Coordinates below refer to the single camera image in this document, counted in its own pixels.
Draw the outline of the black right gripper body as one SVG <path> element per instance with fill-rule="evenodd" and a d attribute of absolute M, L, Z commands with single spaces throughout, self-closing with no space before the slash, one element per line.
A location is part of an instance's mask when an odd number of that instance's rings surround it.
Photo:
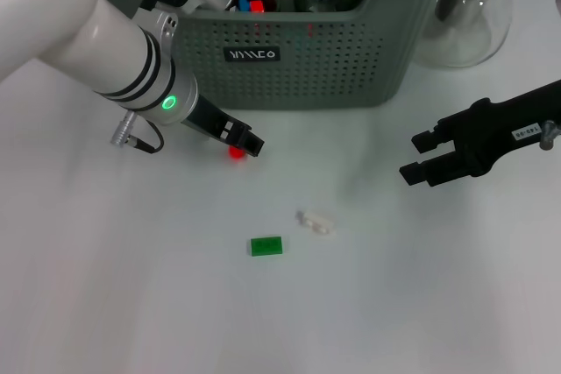
<path fill-rule="evenodd" d="M 448 177 L 479 177 L 503 156 L 538 143 L 543 126 L 560 123 L 560 82 L 505 102 L 484 98 L 469 109 L 438 121 L 436 134 L 455 150 L 443 156 Z"/>

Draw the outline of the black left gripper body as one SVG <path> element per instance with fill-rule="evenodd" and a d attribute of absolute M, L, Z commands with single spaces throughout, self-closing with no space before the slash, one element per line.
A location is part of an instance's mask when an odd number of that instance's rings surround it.
<path fill-rule="evenodd" d="M 252 147 L 251 127 L 228 115 L 202 95 L 182 124 L 238 149 Z"/>

